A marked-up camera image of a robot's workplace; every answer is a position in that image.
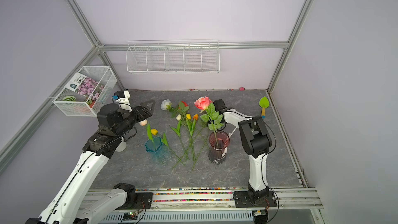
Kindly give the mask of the small pink rose flower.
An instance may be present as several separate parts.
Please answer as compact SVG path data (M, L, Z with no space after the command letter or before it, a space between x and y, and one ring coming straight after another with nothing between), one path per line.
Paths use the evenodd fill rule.
M221 142L218 141L217 132L222 127L222 115L216 111L216 107L212 100L208 97L200 97L195 102L194 105L196 108L201 110L201 120L207 123L207 127L213 131L215 138L215 147L221 148Z

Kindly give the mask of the white rose flower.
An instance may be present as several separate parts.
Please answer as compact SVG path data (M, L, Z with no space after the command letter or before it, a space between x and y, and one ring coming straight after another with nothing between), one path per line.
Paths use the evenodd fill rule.
M180 115L182 116L182 122L183 122L183 119L184 119L184 117L185 117L187 111L189 110L189 106L185 107L185 106L181 103L181 101L180 101L180 102L177 104L176 107L173 107L173 106L172 106L171 100L166 99L166 100L164 100L164 101L161 103L161 110L163 110L163 111L169 111L169 112L172 114L172 117L174 117L175 119L176 119L176 116L177 116L178 114L180 114Z

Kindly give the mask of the pale pink tulip flower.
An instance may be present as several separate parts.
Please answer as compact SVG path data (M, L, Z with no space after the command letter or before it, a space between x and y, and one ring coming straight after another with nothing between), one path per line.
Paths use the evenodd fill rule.
M148 120L143 120L139 122L139 125L144 127L148 136L148 139L154 143L152 129Z

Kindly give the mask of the orange tulip flower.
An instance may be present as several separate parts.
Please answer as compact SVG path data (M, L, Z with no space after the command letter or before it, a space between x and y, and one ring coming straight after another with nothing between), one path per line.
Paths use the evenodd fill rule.
M191 148L192 160L193 160L192 170L195 168L197 161L198 161L198 157L200 155L195 150L196 138L201 134L200 127L201 127L201 122L199 120L199 115L195 114L189 121L190 148Z

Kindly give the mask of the dark red glass vase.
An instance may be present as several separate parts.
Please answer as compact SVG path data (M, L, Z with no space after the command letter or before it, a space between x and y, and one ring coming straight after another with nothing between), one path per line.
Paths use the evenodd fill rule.
M227 156L228 146L230 145L230 137L224 131L212 133L209 136L210 150L208 158L211 163L220 165L224 163Z

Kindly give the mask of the pink rose double bloom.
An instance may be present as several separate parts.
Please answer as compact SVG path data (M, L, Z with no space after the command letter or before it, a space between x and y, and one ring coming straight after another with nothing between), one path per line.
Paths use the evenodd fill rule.
M208 136L209 136L209 129L207 126L207 123L203 122L202 120L199 121L198 126L195 128L197 131L197 137L200 139L200 150L199 152L195 155L195 158L193 160L193 166L192 166L192 171L195 169L198 160L201 156L201 154L204 152L204 150L209 148L208 144Z

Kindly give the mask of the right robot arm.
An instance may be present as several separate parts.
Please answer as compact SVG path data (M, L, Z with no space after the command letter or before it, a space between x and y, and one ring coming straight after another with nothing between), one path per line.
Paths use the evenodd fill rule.
M238 128L243 150L249 157L250 177L247 191L236 191L233 200L237 208L276 207L278 198L266 179L266 160L272 147L267 125L260 116L247 116L226 107L222 99L214 102L215 110L222 115L222 123Z

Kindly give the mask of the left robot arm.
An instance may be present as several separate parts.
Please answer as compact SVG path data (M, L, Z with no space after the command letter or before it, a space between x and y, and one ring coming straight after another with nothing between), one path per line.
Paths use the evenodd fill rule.
M79 161L51 203L28 224L98 224L120 207L137 206L135 186L118 183L110 193L91 206L80 206L101 169L112 158L135 125L153 114L155 101L143 102L126 110L126 103L104 105L97 114L98 130L88 139Z

